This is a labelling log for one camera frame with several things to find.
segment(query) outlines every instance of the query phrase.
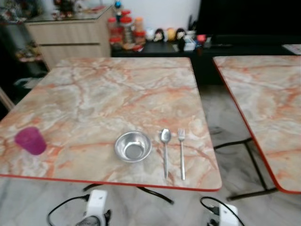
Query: black television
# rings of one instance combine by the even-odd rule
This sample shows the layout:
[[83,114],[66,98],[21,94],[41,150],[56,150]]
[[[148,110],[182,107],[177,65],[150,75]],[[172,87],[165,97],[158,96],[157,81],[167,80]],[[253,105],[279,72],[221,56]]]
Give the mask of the black television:
[[300,44],[299,0],[201,0],[197,34],[217,44]]

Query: plastic cup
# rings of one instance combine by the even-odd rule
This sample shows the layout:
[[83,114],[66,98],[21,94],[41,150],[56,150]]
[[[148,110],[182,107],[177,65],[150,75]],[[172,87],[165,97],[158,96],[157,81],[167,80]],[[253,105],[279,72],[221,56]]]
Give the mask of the plastic cup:
[[15,142],[30,154],[42,154],[46,150],[46,142],[36,127],[27,127],[15,136]]

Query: jar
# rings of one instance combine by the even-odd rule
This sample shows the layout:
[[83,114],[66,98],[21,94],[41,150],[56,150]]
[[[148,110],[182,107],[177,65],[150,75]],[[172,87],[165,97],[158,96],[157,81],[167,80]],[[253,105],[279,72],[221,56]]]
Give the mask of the jar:
[[120,37],[122,35],[122,30],[118,27],[117,19],[115,17],[110,17],[108,19],[108,29],[110,37]]
[[132,31],[132,18],[124,16],[120,19],[120,24],[123,27],[123,48],[132,49],[135,45],[135,40]]
[[135,19],[135,30],[136,30],[137,32],[142,32],[142,31],[144,31],[144,29],[143,29],[143,18],[142,18],[142,17],[137,17],[137,18]]
[[145,44],[145,31],[134,32],[136,45],[144,45]]
[[110,38],[109,42],[110,42],[112,51],[122,50],[122,38],[121,37]]

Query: floor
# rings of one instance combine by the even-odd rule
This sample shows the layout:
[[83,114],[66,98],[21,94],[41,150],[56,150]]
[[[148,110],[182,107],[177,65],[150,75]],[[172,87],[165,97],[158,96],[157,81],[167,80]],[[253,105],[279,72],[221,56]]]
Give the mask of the floor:
[[[214,145],[250,137],[223,86],[200,88]],[[273,183],[255,146],[252,146],[269,187]],[[153,189],[175,201],[166,201],[129,186],[101,186],[108,191],[106,209],[111,209],[111,226],[205,226],[199,198],[209,195],[226,201],[232,193],[259,191],[261,186],[247,151],[242,145],[225,147],[216,154],[223,187],[216,193]],[[82,195],[86,184],[0,178],[0,226],[46,226],[46,215],[64,200]],[[246,226],[299,226],[301,195],[277,192],[231,204]],[[75,200],[53,214],[57,226],[74,226],[82,219],[86,203]]]

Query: stainless steel bowl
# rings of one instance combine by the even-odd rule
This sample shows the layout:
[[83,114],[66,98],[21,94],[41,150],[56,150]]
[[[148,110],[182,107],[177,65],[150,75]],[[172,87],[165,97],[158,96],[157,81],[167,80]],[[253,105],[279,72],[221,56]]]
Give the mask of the stainless steel bowl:
[[142,132],[125,133],[117,139],[115,153],[122,161],[141,161],[151,153],[151,140]]

